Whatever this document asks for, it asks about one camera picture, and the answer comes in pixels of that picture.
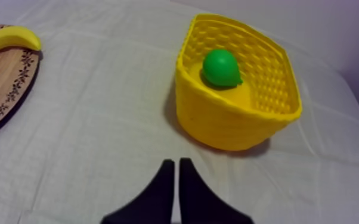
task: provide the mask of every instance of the yellow basket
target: yellow basket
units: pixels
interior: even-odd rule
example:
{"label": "yellow basket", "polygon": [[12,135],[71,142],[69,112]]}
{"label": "yellow basket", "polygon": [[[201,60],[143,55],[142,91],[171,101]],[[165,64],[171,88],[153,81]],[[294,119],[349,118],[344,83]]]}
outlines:
{"label": "yellow basket", "polygon": [[[243,84],[225,91],[200,77],[205,55],[227,49]],[[222,150],[246,150],[296,120],[302,103],[283,48],[238,21],[212,14],[193,19],[177,60],[177,116],[195,139]]]}

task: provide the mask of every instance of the banana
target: banana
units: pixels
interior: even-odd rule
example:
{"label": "banana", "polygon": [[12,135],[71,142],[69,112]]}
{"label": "banana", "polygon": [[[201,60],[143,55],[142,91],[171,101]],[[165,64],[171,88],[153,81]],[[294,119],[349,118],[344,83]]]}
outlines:
{"label": "banana", "polygon": [[41,40],[28,28],[21,26],[9,26],[0,29],[0,49],[9,46],[29,48],[40,51]]}

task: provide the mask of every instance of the green ball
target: green ball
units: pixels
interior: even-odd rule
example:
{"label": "green ball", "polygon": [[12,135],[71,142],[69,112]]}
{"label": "green ball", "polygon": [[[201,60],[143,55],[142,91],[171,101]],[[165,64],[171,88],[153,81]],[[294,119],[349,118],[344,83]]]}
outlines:
{"label": "green ball", "polygon": [[203,76],[215,86],[236,86],[242,83],[237,60],[225,49],[214,49],[203,61]]}

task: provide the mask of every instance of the white fabric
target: white fabric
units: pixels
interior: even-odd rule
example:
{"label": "white fabric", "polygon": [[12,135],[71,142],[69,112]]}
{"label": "white fabric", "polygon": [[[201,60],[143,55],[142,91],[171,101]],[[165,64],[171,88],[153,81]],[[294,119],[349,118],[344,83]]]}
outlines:
{"label": "white fabric", "polygon": [[[175,60],[200,10],[168,1],[0,0],[0,23],[34,30],[44,59],[0,130],[0,224],[98,223],[164,158],[190,157],[256,223],[359,223],[359,106],[320,60],[283,45],[304,103],[245,153],[212,151],[175,123]],[[180,222],[178,200],[174,222]]]}

